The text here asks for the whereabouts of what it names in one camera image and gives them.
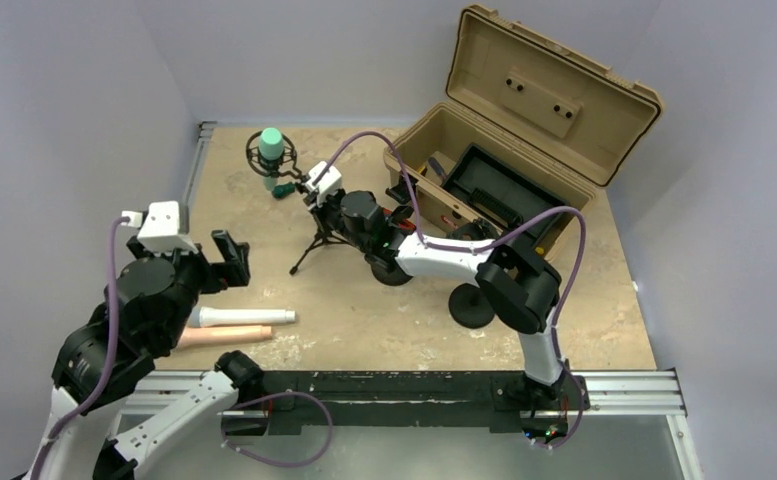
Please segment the white microphone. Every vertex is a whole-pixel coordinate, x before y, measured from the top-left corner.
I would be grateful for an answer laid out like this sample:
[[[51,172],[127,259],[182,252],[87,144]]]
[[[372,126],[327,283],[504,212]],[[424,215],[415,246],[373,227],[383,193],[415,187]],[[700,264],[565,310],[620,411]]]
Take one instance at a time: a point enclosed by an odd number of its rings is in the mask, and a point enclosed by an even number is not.
[[[294,310],[285,309],[231,309],[197,307],[187,321],[190,328],[221,326],[272,326],[295,323],[298,319]]]

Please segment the pink microphone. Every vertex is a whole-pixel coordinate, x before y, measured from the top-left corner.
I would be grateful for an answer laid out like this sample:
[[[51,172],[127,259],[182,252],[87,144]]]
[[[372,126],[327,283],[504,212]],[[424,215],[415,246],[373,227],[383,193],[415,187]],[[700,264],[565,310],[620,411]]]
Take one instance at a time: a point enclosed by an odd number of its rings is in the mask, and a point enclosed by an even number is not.
[[[187,349],[214,345],[252,343],[273,338],[271,326],[225,326],[206,328],[186,328],[176,348]]]

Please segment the tan plastic tool case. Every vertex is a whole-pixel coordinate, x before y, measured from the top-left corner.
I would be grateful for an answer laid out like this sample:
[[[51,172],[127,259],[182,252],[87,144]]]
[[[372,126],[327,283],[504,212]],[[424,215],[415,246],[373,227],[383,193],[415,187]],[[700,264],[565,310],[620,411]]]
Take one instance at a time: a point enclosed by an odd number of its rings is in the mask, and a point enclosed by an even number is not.
[[[654,89],[476,4],[461,12],[445,92],[383,162],[387,188],[414,188],[411,202],[446,233],[487,220],[442,187],[469,144],[582,210],[664,110]]]

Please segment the round base clip stand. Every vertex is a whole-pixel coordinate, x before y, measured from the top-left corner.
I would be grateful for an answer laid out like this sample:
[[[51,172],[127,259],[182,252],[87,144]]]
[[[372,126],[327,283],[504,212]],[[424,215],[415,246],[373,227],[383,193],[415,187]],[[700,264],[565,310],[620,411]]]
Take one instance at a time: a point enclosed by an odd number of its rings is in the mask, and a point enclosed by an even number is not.
[[[374,251],[366,256],[372,275],[383,285],[397,287],[413,279],[399,266],[396,256],[402,241],[417,229],[410,220],[414,213],[411,206],[411,194],[414,192],[414,188],[409,190],[399,184],[385,190],[391,199],[398,202],[398,206],[393,210],[383,209],[385,228],[373,244]]]

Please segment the green microphone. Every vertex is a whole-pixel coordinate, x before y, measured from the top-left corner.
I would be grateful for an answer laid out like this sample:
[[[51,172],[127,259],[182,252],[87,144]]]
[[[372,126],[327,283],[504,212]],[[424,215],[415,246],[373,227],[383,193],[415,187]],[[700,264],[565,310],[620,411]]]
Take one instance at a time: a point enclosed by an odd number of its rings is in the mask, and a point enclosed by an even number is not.
[[[262,130],[259,136],[259,164],[266,173],[263,184],[268,191],[272,191],[278,182],[279,165],[285,153],[285,140],[282,132],[274,127]]]

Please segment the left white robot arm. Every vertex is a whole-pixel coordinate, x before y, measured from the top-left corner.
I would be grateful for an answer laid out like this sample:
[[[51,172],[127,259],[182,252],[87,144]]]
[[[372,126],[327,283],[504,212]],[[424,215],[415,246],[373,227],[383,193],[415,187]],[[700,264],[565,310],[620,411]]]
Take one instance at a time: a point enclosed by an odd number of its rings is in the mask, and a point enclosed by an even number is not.
[[[51,380],[50,414],[26,479],[137,479],[173,434],[230,405],[248,409],[266,390],[264,372],[240,350],[222,354],[186,400],[145,422],[138,433],[112,427],[158,358],[177,347],[202,295],[248,286],[250,246],[226,230],[211,234],[222,261],[201,245],[174,236],[159,249],[139,236],[126,243],[133,256],[109,267],[104,301],[59,349]]]

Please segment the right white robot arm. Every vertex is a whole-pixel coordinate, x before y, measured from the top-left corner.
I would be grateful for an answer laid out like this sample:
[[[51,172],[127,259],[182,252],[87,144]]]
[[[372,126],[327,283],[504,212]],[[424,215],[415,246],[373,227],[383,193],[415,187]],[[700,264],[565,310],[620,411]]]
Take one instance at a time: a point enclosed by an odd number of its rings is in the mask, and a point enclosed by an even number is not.
[[[454,321],[478,329],[498,318],[517,332],[523,377],[509,397],[525,406],[559,400],[570,375],[557,327],[572,279],[539,254],[523,227],[497,239],[447,239],[423,234],[408,218],[409,206],[387,211],[369,191],[311,192],[304,203],[320,237],[359,250],[374,278],[401,286],[415,277],[458,281],[448,306]]]

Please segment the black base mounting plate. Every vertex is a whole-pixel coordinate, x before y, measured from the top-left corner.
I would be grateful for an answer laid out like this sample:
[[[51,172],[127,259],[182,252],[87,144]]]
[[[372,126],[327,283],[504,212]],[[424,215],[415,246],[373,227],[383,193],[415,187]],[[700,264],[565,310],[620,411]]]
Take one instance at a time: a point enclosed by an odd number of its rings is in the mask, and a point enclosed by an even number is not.
[[[251,397],[257,406],[227,411],[231,436],[298,435],[306,426],[483,428],[529,438],[563,437],[568,420],[590,407],[582,376],[537,387],[523,372],[269,371]]]

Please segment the round base shock mount stand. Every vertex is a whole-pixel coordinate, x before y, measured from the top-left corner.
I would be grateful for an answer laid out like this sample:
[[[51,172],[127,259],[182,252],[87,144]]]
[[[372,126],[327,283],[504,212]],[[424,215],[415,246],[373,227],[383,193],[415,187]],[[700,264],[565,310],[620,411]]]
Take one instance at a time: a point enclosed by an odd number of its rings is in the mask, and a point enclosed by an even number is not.
[[[484,240],[493,239],[496,230],[485,219],[479,218],[464,224],[447,235],[452,240]],[[448,310],[453,320],[468,329],[481,329],[489,325],[495,317],[481,290],[468,283],[463,283],[452,290],[448,299]]]

